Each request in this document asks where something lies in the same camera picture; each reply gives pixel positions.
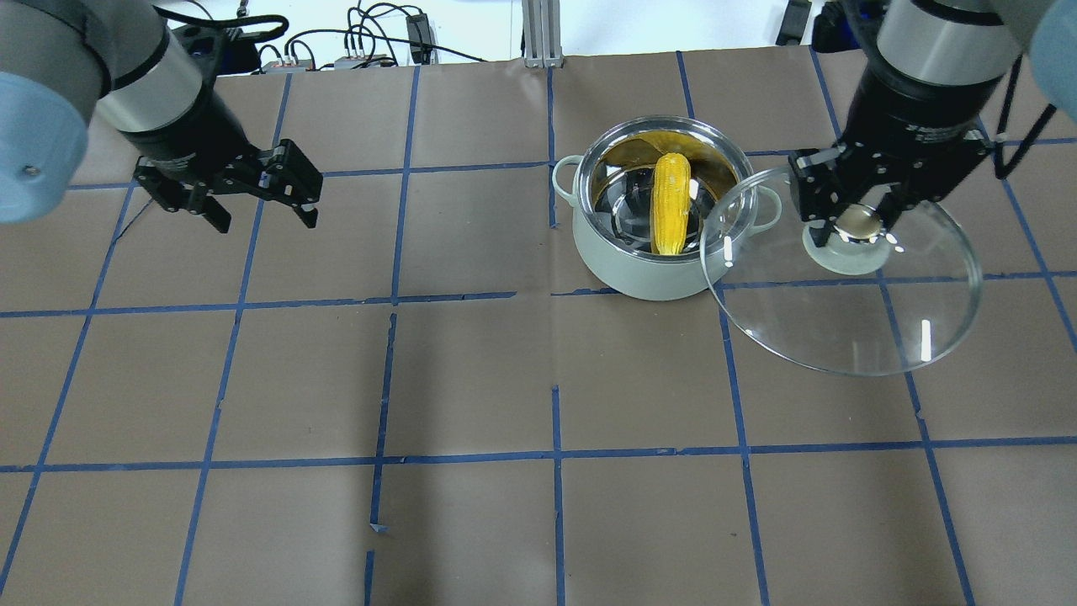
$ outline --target pot handle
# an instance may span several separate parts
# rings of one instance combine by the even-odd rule
[[[749,235],[754,236],[755,234],[766,231],[770,227],[773,227],[778,220],[782,217],[782,196],[778,195],[778,192],[770,187],[765,187],[763,185],[758,186],[759,193],[764,196],[769,197],[770,201],[774,202],[774,217],[763,224],[755,224],[749,227]]]
[[[573,192],[567,192],[567,191],[564,191],[561,187],[561,185],[557,182],[557,173],[560,172],[561,168],[563,168],[567,164],[575,164],[576,165],[576,173],[578,174],[578,172],[579,172],[579,163],[583,161],[583,160],[584,160],[584,156],[582,156],[582,155],[567,155],[567,156],[562,157],[560,160],[558,160],[557,164],[554,165],[554,172],[551,172],[550,175],[549,175],[549,182],[554,185],[554,191],[557,192],[557,195],[563,197],[564,200],[569,202],[569,206],[571,206],[573,208],[575,208],[579,203],[579,199],[576,198],[576,192],[575,191],[573,191]],[[575,188],[575,186],[576,186],[576,175],[575,174],[573,174],[573,177],[572,177],[572,186],[573,186],[573,188]]]

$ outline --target black cable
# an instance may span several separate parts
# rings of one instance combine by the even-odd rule
[[[317,64],[317,61],[314,61],[314,52],[310,50],[310,44],[307,44],[303,40],[294,40],[292,42],[292,56],[295,57],[296,62],[299,61],[298,55],[295,54],[295,45],[296,44],[303,44],[303,47],[307,50],[307,53],[310,54],[310,69],[317,70],[318,69],[318,64]]]
[[[190,2],[190,3],[194,4],[195,6],[198,6],[199,9],[201,9],[201,11],[204,13],[206,13],[207,17],[213,18],[213,15],[209,14],[209,11],[206,10],[206,6],[202,6],[201,2],[198,2],[198,0],[187,0],[187,2]]]
[[[366,20],[367,20],[367,14],[363,13],[363,17],[361,19],[359,19],[359,27],[360,28],[365,27],[366,26]],[[381,27],[381,24],[378,23],[378,19],[372,18],[369,20],[370,20],[370,23],[373,23],[375,25],[375,27],[378,28],[378,31],[381,32],[382,39],[386,40],[386,41],[389,41],[389,39],[386,38],[386,28]],[[376,39],[373,32],[370,33],[370,39],[372,40]],[[396,65],[401,65],[400,60],[396,58],[396,51],[393,50],[393,45],[392,44],[386,44],[386,46],[389,46],[389,56],[393,58],[393,62],[395,62]]]
[[[356,13],[359,13],[360,18],[363,17],[363,11],[359,10],[358,8],[351,6],[350,9],[348,9],[348,30],[349,31],[352,30],[352,29],[354,29],[355,27],[360,27],[359,25],[352,23],[352,20],[351,20],[351,12],[352,11],[355,11]],[[360,55],[365,55],[366,54],[365,53],[365,48],[363,47],[363,30],[366,30],[367,33],[369,33],[372,36],[374,34],[374,31],[372,31],[370,28],[368,28],[366,26],[362,26],[361,29],[360,29],[360,31],[358,33],[350,33],[350,34],[345,36],[345,44],[347,45],[348,40],[349,39],[351,40],[351,47],[355,52],[355,56],[360,56]],[[359,47],[358,48],[355,47],[355,39],[356,38],[359,39]],[[375,50],[377,47],[378,47],[378,41],[375,40],[374,38],[372,38],[370,39],[370,55],[375,54]]]
[[[285,43],[284,46],[288,47],[292,43],[292,41],[294,41],[295,39],[299,38],[300,36],[307,36],[308,33],[351,33],[351,32],[348,31],[347,29],[327,29],[327,28],[326,29],[308,29],[307,31],[300,31],[299,33],[296,33],[295,36],[293,36],[292,38],[290,38],[289,41]],[[402,38],[389,38],[389,37],[386,37],[386,36],[377,36],[375,33],[365,33],[364,36],[368,36],[368,37],[377,39],[377,40],[384,40],[387,42],[402,42],[402,43],[405,43],[405,44],[418,44],[417,42],[414,42],[411,40],[404,40]],[[451,53],[453,55],[457,55],[459,57],[463,57],[465,59],[471,59],[473,61],[478,61],[478,62],[482,62],[482,64],[487,62],[486,59],[484,59],[484,58],[476,57],[474,55],[468,55],[467,53],[461,53],[460,51],[453,51],[452,48],[449,48],[447,46],[442,46],[439,44],[431,44],[431,43],[428,42],[428,43],[423,43],[423,44],[419,44],[419,45],[423,46],[424,48],[436,48],[438,51],[445,51],[446,53]]]
[[[265,52],[266,48],[269,48],[270,51],[274,52],[275,55],[277,55],[277,60],[278,61],[284,62],[284,57],[281,56],[280,51],[278,51],[276,46],[274,46],[272,44],[265,44],[261,48],[258,48],[258,62],[260,64],[262,62],[262,53]]]
[[[995,129],[995,153],[993,154],[992,159],[995,164],[995,178],[997,179],[1005,179],[1013,172],[1013,169],[1017,168],[1017,165],[1020,164],[1022,159],[1024,159],[1024,155],[1029,153],[1030,149],[1032,149],[1033,142],[1037,137],[1039,137],[1040,132],[1044,131],[1047,123],[1051,121],[1051,117],[1054,116],[1054,112],[1058,110],[1057,107],[1048,103],[1047,107],[1044,108],[1044,111],[1039,114],[1039,117],[1036,118],[1035,124],[1032,125],[1032,129],[1029,130],[1029,133],[1025,135],[1024,139],[1021,140],[1021,143],[1018,144],[1017,151],[1013,152],[1013,157],[1011,157],[1008,163],[1004,161],[1003,150],[1006,145],[1004,144],[1005,141],[998,140],[1001,138],[998,136],[1005,132],[1006,127],[1009,125],[1010,109],[1012,109],[1013,105],[1013,94],[1017,91],[1017,80],[1020,75],[1021,57],[1018,57],[1017,60],[1013,61],[1013,67],[1010,69],[1010,79],[1006,84],[1006,96],[1003,98],[1003,111],[998,116],[998,128]]]
[[[382,61],[392,61],[392,59],[390,59],[388,57],[366,59],[365,61],[363,61],[363,62],[361,62],[361,64],[359,64],[356,66],[352,66],[350,69],[367,68],[367,67],[370,67],[372,65],[374,65],[376,62],[382,62]],[[396,66],[396,61],[393,61],[393,65],[391,65],[391,66],[382,65],[381,67],[395,67],[395,66]]]
[[[381,6],[386,6],[387,10],[384,10],[384,11],[382,11],[382,12],[376,14],[376,15],[370,14],[372,11],[374,11],[375,9],[381,8]],[[404,9],[407,9],[407,8],[416,9],[417,11],[419,11],[420,15],[423,14],[422,9],[416,6],[415,4],[403,4],[403,5],[401,5],[401,4],[393,4],[393,3],[390,3],[390,2],[375,2],[374,4],[370,5],[370,8],[368,8],[366,10],[366,14],[370,18],[375,18],[375,17],[383,17],[383,16],[392,13],[393,11],[400,11],[400,12],[402,12],[405,15],[407,15],[407,16],[410,17],[410,16],[412,16],[411,13],[409,13],[409,12],[407,12],[407,11],[404,10]]]
[[[197,25],[199,27],[208,27],[211,29],[228,29],[232,27],[243,27],[248,25],[266,25],[266,24],[278,24],[277,27],[260,32],[257,36],[250,38],[251,42],[268,42],[270,40],[276,40],[284,32],[288,31],[289,20],[288,17],[283,15],[261,15],[255,17],[240,17],[235,19],[202,19],[198,17],[192,17],[190,15],[184,15],[181,13],[174,13],[167,9],[162,9],[160,6],[154,6],[157,14],[174,22],[180,22],[186,25]]]

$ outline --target corn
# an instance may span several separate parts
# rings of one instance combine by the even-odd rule
[[[680,254],[688,235],[688,210],[691,199],[688,182],[691,166],[679,153],[668,153],[655,165],[651,192],[651,251]]]

